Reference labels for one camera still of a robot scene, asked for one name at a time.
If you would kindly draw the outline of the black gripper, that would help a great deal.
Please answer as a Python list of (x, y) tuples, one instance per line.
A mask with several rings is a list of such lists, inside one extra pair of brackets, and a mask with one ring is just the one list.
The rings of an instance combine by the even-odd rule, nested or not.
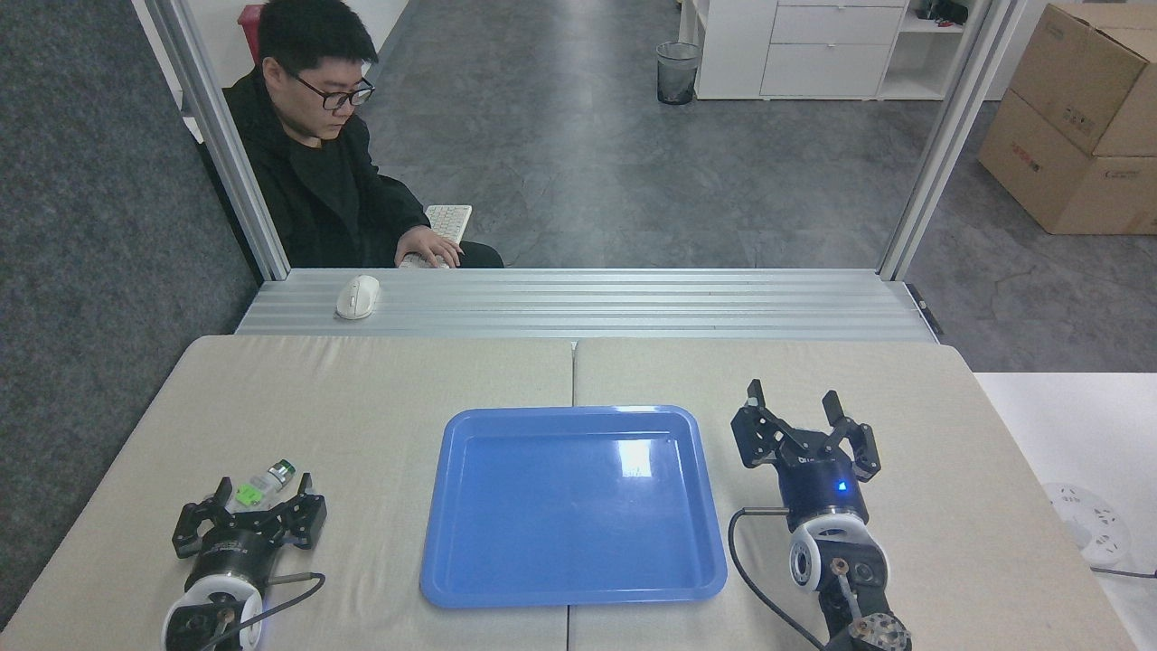
[(864, 523), (870, 519), (857, 482), (868, 482), (880, 471), (872, 428), (843, 413), (834, 389), (823, 395), (821, 404), (832, 431), (823, 437), (815, 460), (809, 460), (810, 434), (768, 410), (759, 379), (749, 383), (747, 402), (731, 421), (740, 463), (747, 468), (765, 463), (778, 468), (778, 490), (788, 508), (786, 526), (790, 531), (824, 515), (855, 515)]
[[(191, 589), (197, 580), (211, 576), (231, 576), (253, 589), (268, 586), (268, 578), (282, 543), (309, 552), (318, 543), (327, 511), (325, 498), (314, 491), (314, 478), (305, 471), (296, 495), (268, 508), (261, 515), (261, 527), (236, 526), (236, 516), (228, 510), (234, 487), (230, 478), (221, 478), (216, 490), (200, 503), (182, 508), (174, 528), (174, 552), (178, 558), (194, 558), (186, 580)], [(206, 534), (202, 521), (212, 521)]]

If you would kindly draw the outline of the person's hand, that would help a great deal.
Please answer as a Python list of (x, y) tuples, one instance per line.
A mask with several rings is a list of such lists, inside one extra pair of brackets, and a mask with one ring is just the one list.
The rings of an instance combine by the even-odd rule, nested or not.
[(429, 265), (439, 267), (439, 260), (450, 268), (460, 267), (463, 249), (452, 239), (435, 234), (430, 227), (414, 225), (401, 234), (395, 251), (395, 264), (400, 267), (408, 256), (420, 256)]

